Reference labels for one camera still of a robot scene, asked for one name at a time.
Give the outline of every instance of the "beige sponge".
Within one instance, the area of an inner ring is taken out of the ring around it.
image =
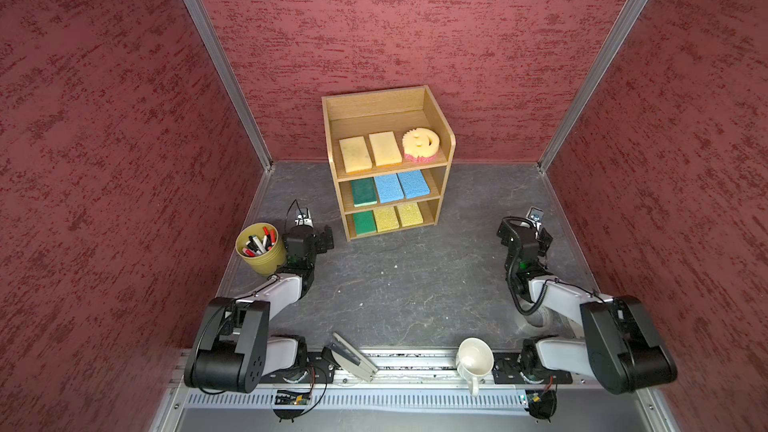
[[[344,158],[346,173],[373,168],[365,137],[341,139],[339,140],[339,147],[341,147],[341,157]]]
[[[394,132],[369,134],[368,139],[371,141],[371,149],[373,149],[376,167],[390,166],[391,164],[402,162],[402,155],[397,147]]]

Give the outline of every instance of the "red textured wall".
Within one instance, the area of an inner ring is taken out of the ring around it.
[[[650,0],[549,175],[684,430],[768,430],[768,0]]]
[[[428,84],[456,159],[538,160],[626,0],[203,0],[270,152],[327,159],[320,98]]]
[[[181,0],[0,24],[0,430],[145,432],[258,160]]]

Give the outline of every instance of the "marker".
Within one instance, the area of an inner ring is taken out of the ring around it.
[[[248,236],[248,243],[247,243],[246,245],[247,245],[247,246],[248,246],[248,248],[249,248],[249,249],[251,249],[252,251],[254,251],[254,252],[258,252],[258,251],[259,251],[259,248],[256,246],[256,243],[257,243],[257,242],[261,242],[261,241],[259,240],[259,236],[258,236],[258,235],[249,235],[249,236]]]
[[[256,246],[259,248],[259,251],[260,251],[262,254],[264,254],[264,252],[266,252],[266,247],[264,247],[264,246],[261,244],[261,240],[259,240],[259,238],[258,238],[258,237],[255,237],[254,243],[255,243],[255,244],[256,244]]]

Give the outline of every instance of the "gray floor surface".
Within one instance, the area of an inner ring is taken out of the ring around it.
[[[294,198],[310,208],[315,226],[333,228],[336,248],[318,257],[312,289],[270,322],[270,332],[302,335],[310,349],[328,344],[332,331],[356,347],[457,347],[474,336],[492,348],[519,348],[532,333],[514,309],[504,281],[506,249],[495,233],[503,216],[531,206],[544,210],[554,236],[552,273],[594,286],[533,165],[454,165],[436,226],[352,242],[344,237],[327,163],[278,163],[258,222],[282,228]],[[263,281],[240,261],[229,295]],[[546,333],[572,336],[556,314]]]

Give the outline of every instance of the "sponge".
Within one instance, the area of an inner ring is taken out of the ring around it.
[[[410,172],[400,172],[397,177],[400,179],[402,191],[406,198],[414,198],[429,195],[429,186],[424,180],[424,174],[420,170],[411,170]]]
[[[418,204],[403,204],[397,207],[397,213],[400,215],[400,225],[403,227],[417,226],[424,223],[422,211],[418,209]]]
[[[373,149],[373,158],[376,159],[376,167],[390,166],[391,164],[402,162],[402,155],[400,155],[400,149],[397,148],[394,132],[369,134],[368,139],[371,141],[371,149]]]
[[[440,137],[432,130],[419,127],[408,130],[402,136],[402,150],[406,160],[411,162],[431,162],[437,158]]]
[[[379,201],[376,199],[376,187],[372,178],[358,178],[350,182],[352,188],[352,202],[355,207],[373,206]]]
[[[397,179],[397,174],[389,174],[388,176],[376,176],[373,178],[376,182],[376,190],[379,192],[379,201],[383,204],[385,202],[393,202],[395,200],[402,200],[405,196],[402,194],[400,188],[400,181]]]
[[[397,221],[394,207],[374,208],[373,216],[376,217],[376,230],[379,232],[400,228],[400,223]]]
[[[370,210],[352,214],[352,220],[355,221],[355,234],[365,235],[376,232],[376,223],[373,221],[373,212]]]
[[[366,139],[363,136],[341,139],[339,147],[341,147],[341,157],[344,158],[346,173],[373,168],[368,147],[366,147]]]

